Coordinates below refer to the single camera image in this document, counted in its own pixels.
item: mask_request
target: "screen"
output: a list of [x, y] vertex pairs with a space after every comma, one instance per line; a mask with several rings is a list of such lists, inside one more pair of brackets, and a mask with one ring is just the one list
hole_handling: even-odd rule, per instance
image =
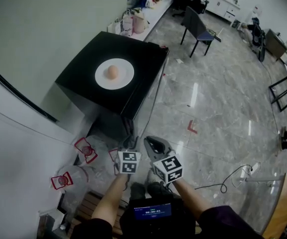
[[171, 216], [171, 204], [134, 208], [136, 220], [151, 220]]

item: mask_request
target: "black frame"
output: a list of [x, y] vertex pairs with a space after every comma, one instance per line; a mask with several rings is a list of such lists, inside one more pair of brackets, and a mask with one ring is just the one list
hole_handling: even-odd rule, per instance
[[287, 105], [285, 105], [284, 107], [281, 107], [281, 105], [279, 103], [279, 100], [287, 94], [287, 90], [285, 90], [284, 92], [282, 92], [281, 94], [276, 96], [272, 88], [275, 87], [276, 85], [282, 83], [283, 81], [286, 81], [286, 80], [287, 80], [287, 76], [285, 78], [281, 79], [280, 81], [269, 86], [269, 90], [272, 92], [272, 95], [273, 95], [273, 100], [271, 101], [271, 104], [277, 103], [280, 112], [283, 112], [287, 108]]
[[3, 85], [8, 91], [10, 91], [14, 96], [20, 99], [23, 103], [31, 107], [33, 110], [41, 114], [46, 119], [49, 119], [52, 122], [58, 121], [52, 115], [45, 112], [43, 109], [41, 109], [36, 104], [34, 104], [32, 101], [30, 101], [28, 98], [26, 98], [21, 92], [19, 92], [16, 88], [14, 88], [1, 74], [0, 74], [0, 84]]

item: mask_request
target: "black cable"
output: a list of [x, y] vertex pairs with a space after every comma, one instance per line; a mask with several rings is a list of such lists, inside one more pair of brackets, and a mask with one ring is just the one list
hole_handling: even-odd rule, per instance
[[128, 180], [127, 180], [126, 183], [125, 183], [125, 189], [124, 189], [123, 191], [125, 191], [126, 189], [128, 189], [128, 183], [129, 183], [129, 181], [130, 181], [130, 176], [131, 176], [131, 174], [128, 174]]
[[167, 191], [173, 193], [173, 191], [169, 188], [170, 184], [171, 184], [171, 182], [168, 183], [164, 188], [165, 188]]
[[238, 171], [240, 168], [245, 167], [245, 166], [250, 166], [250, 167], [251, 167], [251, 171], [253, 171], [253, 167], [252, 167], [251, 165], [242, 165], [242, 166], [240, 166], [238, 169], [234, 170], [227, 178], [225, 178], [225, 180], [224, 180], [222, 183], [213, 184], [213, 185], [210, 185], [210, 186], [203, 186], [203, 187], [195, 188], [195, 190], [221, 185], [220, 191], [221, 191], [222, 194], [224, 194], [224, 193], [226, 193], [226, 192], [228, 191], [228, 187], [224, 184], [224, 183], [226, 182], [226, 180], [229, 179], [230, 176], [232, 176], [232, 175], [233, 175], [236, 171]]

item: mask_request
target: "white cabinet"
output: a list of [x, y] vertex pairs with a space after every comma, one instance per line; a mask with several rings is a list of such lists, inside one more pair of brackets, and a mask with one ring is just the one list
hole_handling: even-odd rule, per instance
[[225, 18], [232, 24], [241, 8], [230, 0], [210, 0], [206, 9]]

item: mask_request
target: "white box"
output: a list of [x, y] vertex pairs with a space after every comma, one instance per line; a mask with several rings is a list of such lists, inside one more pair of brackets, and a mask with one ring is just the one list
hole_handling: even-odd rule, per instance
[[168, 184], [183, 176], [183, 168], [176, 156], [171, 156], [153, 163], [154, 173]]
[[118, 151], [117, 163], [120, 173], [136, 173], [142, 155], [139, 152]]

